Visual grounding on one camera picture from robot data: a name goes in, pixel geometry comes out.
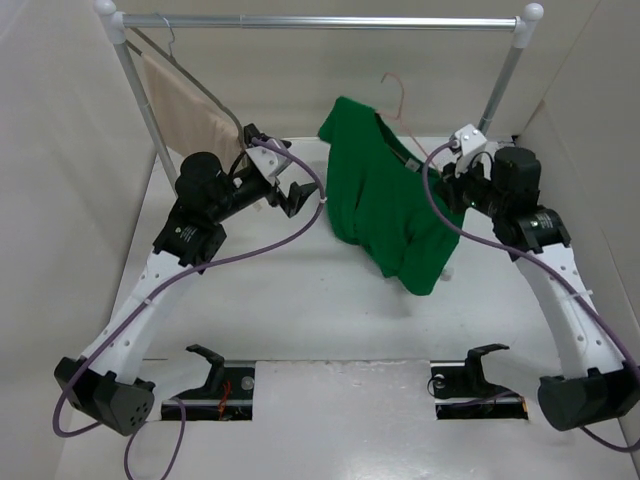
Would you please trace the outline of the green t shirt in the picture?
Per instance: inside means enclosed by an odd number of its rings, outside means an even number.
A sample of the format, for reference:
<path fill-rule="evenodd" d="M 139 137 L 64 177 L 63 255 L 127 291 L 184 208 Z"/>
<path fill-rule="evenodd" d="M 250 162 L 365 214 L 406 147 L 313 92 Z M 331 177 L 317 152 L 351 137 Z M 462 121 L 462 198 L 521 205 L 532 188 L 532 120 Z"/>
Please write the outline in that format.
<path fill-rule="evenodd" d="M 459 242 L 441 220 L 464 222 L 436 196 L 437 171 L 424 181 L 375 109 L 344 96 L 318 137 L 329 146 L 326 208 L 335 236 L 362 247 L 384 277 L 411 294 L 431 294 Z"/>

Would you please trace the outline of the pink wire hanger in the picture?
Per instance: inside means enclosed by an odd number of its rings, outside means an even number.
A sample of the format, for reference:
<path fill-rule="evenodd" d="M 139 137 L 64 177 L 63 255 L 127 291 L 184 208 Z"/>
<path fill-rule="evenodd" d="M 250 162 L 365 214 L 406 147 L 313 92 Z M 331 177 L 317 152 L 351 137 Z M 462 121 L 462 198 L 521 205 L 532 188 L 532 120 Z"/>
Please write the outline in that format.
<path fill-rule="evenodd" d="M 423 154 L 423 156 L 427 157 L 428 156 L 427 151 L 424 149 L 423 145 L 417 140 L 412 130 L 404 122 L 404 119 L 403 119 L 403 110 L 404 110 L 404 103 L 405 103 L 404 83 L 402 82 L 401 78 L 398 75 L 392 72 L 385 72 L 381 77 L 380 83 L 383 84 L 388 79 L 391 79 L 397 85 L 397 88 L 399 90 L 399 100 L 397 102 L 397 107 L 394 112 L 378 110 L 377 114 L 380 117 L 384 117 L 389 120 L 393 120 L 397 122 L 398 125 L 401 127 L 402 131 L 409 137 L 409 139 L 419 149 L 419 151 Z"/>

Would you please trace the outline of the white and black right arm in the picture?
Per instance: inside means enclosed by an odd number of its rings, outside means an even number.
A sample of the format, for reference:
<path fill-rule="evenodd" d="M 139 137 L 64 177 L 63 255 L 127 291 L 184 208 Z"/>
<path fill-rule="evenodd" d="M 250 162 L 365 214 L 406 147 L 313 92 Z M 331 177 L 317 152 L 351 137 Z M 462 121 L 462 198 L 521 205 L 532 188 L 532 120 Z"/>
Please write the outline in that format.
<path fill-rule="evenodd" d="M 483 150 L 468 153 L 455 141 L 444 147 L 456 159 L 427 191 L 429 201 L 441 199 L 453 213 L 474 209 L 491 219 L 493 240 L 466 237 L 509 254 L 537 299 L 559 358 L 551 368 L 540 353 L 519 357 L 502 344 L 477 347 L 462 369 L 465 387 L 476 394 L 502 387 L 533 399 L 559 431 L 628 414 L 639 402 L 639 365 L 596 312 L 560 215 L 539 202 L 536 155 L 503 147 L 485 169 Z"/>

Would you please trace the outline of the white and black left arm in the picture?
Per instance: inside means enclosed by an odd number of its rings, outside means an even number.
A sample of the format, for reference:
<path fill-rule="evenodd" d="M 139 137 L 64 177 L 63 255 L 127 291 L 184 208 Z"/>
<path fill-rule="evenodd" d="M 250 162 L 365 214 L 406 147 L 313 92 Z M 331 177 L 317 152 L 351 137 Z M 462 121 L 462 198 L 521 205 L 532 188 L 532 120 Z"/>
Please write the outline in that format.
<path fill-rule="evenodd" d="M 290 142 L 269 137 L 255 125 L 245 129 L 248 164 L 230 173 L 211 152 L 184 158 L 175 182 L 176 201 L 152 244 L 138 281 L 98 337 L 78 358 L 62 358 L 54 370 L 61 397 L 54 408 L 54 432 L 72 437 L 60 425 L 62 406 L 69 403 L 122 436 L 136 433 L 161 404 L 184 392 L 212 396 L 222 387 L 224 359 L 192 344 L 179 358 L 157 366 L 143 365 L 157 331 L 190 281 L 224 265 L 217 258 L 226 232 L 223 223 L 261 199 L 294 217 L 324 187 L 315 172 L 311 182 L 292 182 L 284 190 L 279 180 L 291 164 L 309 167 L 293 155 Z"/>

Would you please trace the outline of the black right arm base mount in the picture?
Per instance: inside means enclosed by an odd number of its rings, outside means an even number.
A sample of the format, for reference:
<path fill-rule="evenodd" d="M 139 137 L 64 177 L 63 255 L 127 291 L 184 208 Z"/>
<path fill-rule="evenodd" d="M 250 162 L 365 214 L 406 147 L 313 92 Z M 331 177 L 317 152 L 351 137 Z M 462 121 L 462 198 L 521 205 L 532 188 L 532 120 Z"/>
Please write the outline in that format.
<path fill-rule="evenodd" d="M 427 393 L 435 400 L 437 420 L 529 420 L 525 400 L 485 378 L 481 360 L 508 350 L 504 344 L 475 347 L 463 360 L 432 360 Z"/>

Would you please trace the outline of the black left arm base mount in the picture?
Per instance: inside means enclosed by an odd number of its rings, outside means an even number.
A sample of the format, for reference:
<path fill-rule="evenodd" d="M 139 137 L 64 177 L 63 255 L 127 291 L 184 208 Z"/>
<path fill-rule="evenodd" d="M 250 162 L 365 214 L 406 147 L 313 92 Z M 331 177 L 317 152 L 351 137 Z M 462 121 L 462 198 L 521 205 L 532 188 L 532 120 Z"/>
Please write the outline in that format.
<path fill-rule="evenodd" d="M 187 352 L 199 355 L 209 363 L 202 386 L 177 395 L 184 404 L 187 421 L 250 421 L 253 417 L 255 362 L 231 361 L 198 344 Z"/>

